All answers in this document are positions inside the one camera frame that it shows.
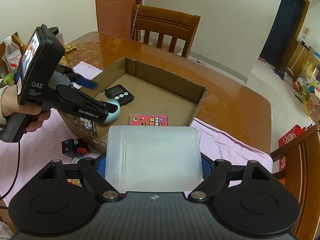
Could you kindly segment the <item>person left hand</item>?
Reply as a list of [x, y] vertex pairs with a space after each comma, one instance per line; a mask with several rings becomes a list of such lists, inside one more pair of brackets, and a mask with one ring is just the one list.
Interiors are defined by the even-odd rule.
[[26, 102], [24, 105], [19, 105], [17, 101], [17, 86], [4, 86], [1, 88], [1, 130], [7, 124], [5, 117], [12, 115], [13, 113], [23, 113], [35, 115], [36, 118], [26, 128], [27, 132], [35, 132], [41, 128], [43, 122], [50, 118], [50, 111], [41, 111], [41, 107]]

